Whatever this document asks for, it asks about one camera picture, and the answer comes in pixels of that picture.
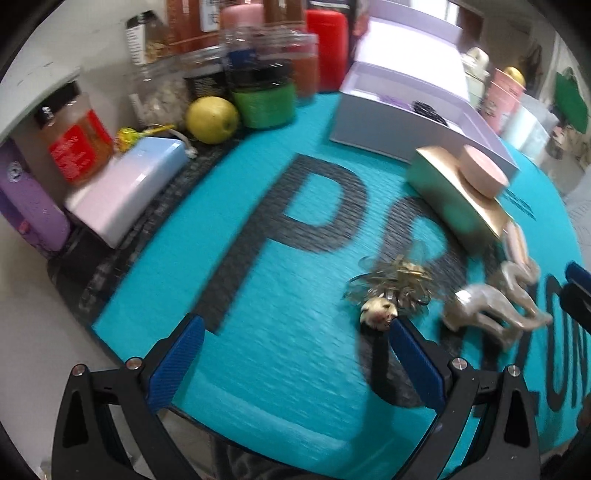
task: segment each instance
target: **glass jar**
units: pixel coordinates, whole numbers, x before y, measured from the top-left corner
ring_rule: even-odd
[[[76,82],[52,93],[34,117],[53,160],[72,185],[88,181],[113,155],[113,139]]]
[[[292,30],[306,29],[304,0],[263,0],[265,25],[287,27]]]
[[[125,24],[125,34],[131,61],[136,65],[170,56],[168,31],[151,10],[130,18]]]
[[[132,84],[129,97],[142,126],[172,124],[184,128],[190,99],[178,57],[140,67],[133,74]]]
[[[215,46],[192,51],[180,57],[183,78],[189,93],[189,101],[217,96],[230,98],[228,81],[223,68],[225,46]]]
[[[274,60],[233,70],[232,95],[249,128],[273,128],[290,122],[296,112],[296,88],[289,60]]]
[[[218,44],[218,0],[167,0],[166,13],[170,29],[168,43],[173,53],[187,53]]]
[[[260,60],[291,62],[295,92],[300,100],[310,100],[318,92],[318,35],[298,31],[271,33],[258,40],[256,54]]]
[[[261,27],[265,12],[261,0],[221,0],[220,28]]]

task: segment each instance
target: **spice jar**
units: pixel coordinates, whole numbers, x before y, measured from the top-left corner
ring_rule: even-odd
[[[187,53],[218,44],[219,0],[167,0],[173,53]]]
[[[189,93],[178,57],[159,60],[133,74],[134,91],[129,96],[139,122],[184,127]]]
[[[233,70],[234,103],[249,128],[272,128],[290,122],[296,114],[296,89],[289,60],[259,63]]]
[[[34,117],[53,160],[73,185],[90,179],[113,154],[112,138],[76,82],[52,93]]]
[[[170,56],[167,29],[151,10],[130,18],[125,28],[134,64],[145,65]]]
[[[318,92],[318,35],[289,31],[261,37],[256,45],[260,60],[288,59],[293,68],[295,92],[309,100]]]
[[[215,46],[192,51],[180,57],[189,101],[194,102],[206,96],[229,99],[228,81],[223,69],[225,56],[226,47]]]
[[[267,26],[306,29],[304,0],[263,0],[263,7]]]

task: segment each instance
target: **pink container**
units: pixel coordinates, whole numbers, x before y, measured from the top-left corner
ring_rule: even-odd
[[[519,100],[496,83],[491,83],[486,93],[486,99],[480,109],[480,114],[497,135],[519,105]]]
[[[521,95],[525,92],[525,88],[517,80],[514,80],[502,70],[495,69],[495,76],[492,81],[517,98],[517,100],[521,100]]]

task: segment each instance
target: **red container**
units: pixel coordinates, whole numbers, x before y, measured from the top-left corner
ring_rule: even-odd
[[[308,10],[306,21],[308,32],[318,35],[319,91],[336,92],[347,73],[347,18],[331,10]]]

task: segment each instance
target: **white shelf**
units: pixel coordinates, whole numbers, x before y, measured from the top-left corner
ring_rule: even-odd
[[[164,0],[66,0],[31,35],[0,82],[0,142],[50,93],[84,73],[129,65],[125,21]]]

